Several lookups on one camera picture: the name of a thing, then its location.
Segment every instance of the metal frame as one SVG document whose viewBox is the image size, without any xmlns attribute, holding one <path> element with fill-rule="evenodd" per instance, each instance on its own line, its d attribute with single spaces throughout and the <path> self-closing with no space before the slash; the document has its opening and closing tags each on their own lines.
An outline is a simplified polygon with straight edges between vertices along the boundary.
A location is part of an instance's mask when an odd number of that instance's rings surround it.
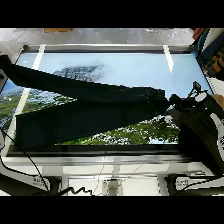
<svg viewBox="0 0 224 224">
<path fill-rule="evenodd" d="M 38 52 L 40 45 L 24 45 L 20 54 L 23 52 Z M 188 45 L 178 45 L 178 46 L 169 46 L 170 53 L 189 54 Z M 164 45 L 150 45 L 150 44 L 137 44 L 137 45 L 107 45 L 107 44 L 64 44 L 64 45 L 46 45 L 45 53 L 55 53 L 55 52 L 96 52 L 96 53 L 164 53 Z M 9 157 L 4 157 L 3 161 L 7 165 L 23 165 L 29 166 L 30 161 L 26 157 L 14 157 L 13 153 L 9 152 Z M 194 162 L 192 158 L 189 158 L 186 155 L 177 155 L 177 154 L 159 154 L 159 155 L 142 155 L 139 152 L 139 156 L 127 156 L 127 155 L 100 155 L 100 156 L 89 156 L 88 153 L 85 157 L 82 157 L 82 154 L 79 157 L 73 157 L 68 155 L 68 157 L 35 157 L 33 158 L 34 162 L 37 165 L 43 166 L 82 166 L 82 165 L 116 165 L 116 164 L 155 164 L 155 163 L 180 163 L 180 162 Z"/>
</svg>

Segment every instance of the white tape strip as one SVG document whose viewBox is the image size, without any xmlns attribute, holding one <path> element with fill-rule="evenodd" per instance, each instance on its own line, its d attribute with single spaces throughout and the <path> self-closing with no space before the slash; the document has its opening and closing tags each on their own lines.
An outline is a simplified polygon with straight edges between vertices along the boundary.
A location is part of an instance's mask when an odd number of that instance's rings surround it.
<svg viewBox="0 0 224 224">
<path fill-rule="evenodd" d="M 44 54 L 44 49 L 45 49 L 46 44 L 42 44 L 40 45 L 39 48 L 39 52 L 35 58 L 34 64 L 32 69 L 38 70 L 39 66 L 40 66 L 40 62 L 42 59 L 42 56 Z M 23 112 L 23 108 L 25 107 L 26 101 L 29 97 L 29 93 L 30 93 L 30 88 L 24 88 L 22 96 L 20 98 L 20 101 L 18 103 L 18 106 L 15 110 L 15 113 L 13 115 L 11 124 L 9 126 L 8 132 L 7 134 L 11 137 L 14 138 L 15 135 L 15 131 L 16 131 L 16 115 L 21 114 Z M 11 145 L 11 139 L 8 138 L 7 136 L 5 137 L 5 147 L 3 148 L 3 150 L 1 151 L 1 156 L 5 157 L 9 151 L 9 147 Z"/>
<path fill-rule="evenodd" d="M 173 59 L 172 59 L 172 56 L 170 54 L 170 50 L 169 50 L 168 45 L 163 45 L 163 50 L 164 50 L 164 53 L 165 53 L 165 56 L 166 56 L 166 60 L 167 60 L 168 66 L 169 66 L 170 73 L 172 74 L 174 63 L 173 63 Z"/>
</svg>

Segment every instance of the black cable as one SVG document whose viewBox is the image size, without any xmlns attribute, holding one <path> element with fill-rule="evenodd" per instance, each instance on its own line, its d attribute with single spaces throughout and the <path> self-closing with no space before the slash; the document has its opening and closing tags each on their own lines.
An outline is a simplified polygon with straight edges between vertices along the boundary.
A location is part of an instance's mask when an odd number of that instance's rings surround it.
<svg viewBox="0 0 224 224">
<path fill-rule="evenodd" d="M 9 138 L 9 139 L 11 139 L 12 140 L 12 142 L 22 151 L 22 153 L 33 163 L 33 165 L 35 166 L 35 168 L 36 168 L 36 170 L 37 170 L 37 172 L 39 173 L 39 176 L 40 176 L 40 178 L 42 179 L 42 181 L 43 181 L 43 183 L 44 183 L 44 186 L 45 186 L 45 188 L 46 188 L 46 190 L 47 190 L 47 192 L 48 192 L 48 194 L 50 193 L 49 192 L 49 189 L 48 189 L 48 187 L 47 187 L 47 184 L 46 184 L 46 182 L 45 182 L 45 180 L 44 180 L 44 178 L 43 178 L 43 176 L 41 175 L 41 173 L 40 173 L 40 171 L 39 171 L 39 169 L 37 168 L 37 166 L 36 166 L 36 164 L 34 163 L 34 161 L 30 158 L 30 156 L 29 155 L 27 155 L 27 153 L 22 149 L 22 147 L 20 147 L 20 145 L 19 144 L 17 144 L 16 143 L 16 141 L 13 139 L 13 138 L 11 138 L 5 131 L 3 131 L 1 128 L 0 128 L 0 130 Z"/>
<path fill-rule="evenodd" d="M 95 196 L 95 195 L 93 195 L 92 190 L 87 190 L 86 191 L 85 187 L 81 187 L 77 191 L 74 191 L 73 187 L 68 187 L 65 190 L 60 191 L 59 193 L 55 194 L 54 196 L 62 196 L 64 194 L 68 193 L 69 191 L 71 191 L 73 194 L 78 194 L 80 191 L 83 191 L 84 193 L 90 193 L 91 196 Z"/>
<path fill-rule="evenodd" d="M 191 187 L 191 186 L 194 186 L 194 185 L 197 185 L 197 184 L 204 184 L 204 183 L 208 183 L 210 181 L 214 181 L 214 180 L 218 180 L 220 179 L 222 176 L 218 176 L 218 177 L 214 177 L 213 179 L 208 179 L 208 180 L 205 180 L 205 181 L 198 181 L 196 183 L 192 183 L 192 184 L 188 184 L 186 187 L 184 187 L 183 189 L 179 190 L 179 191 L 176 191 L 172 196 L 175 196 L 177 193 L 181 192 L 181 191 L 184 191 L 186 190 L 187 188 Z"/>
</svg>

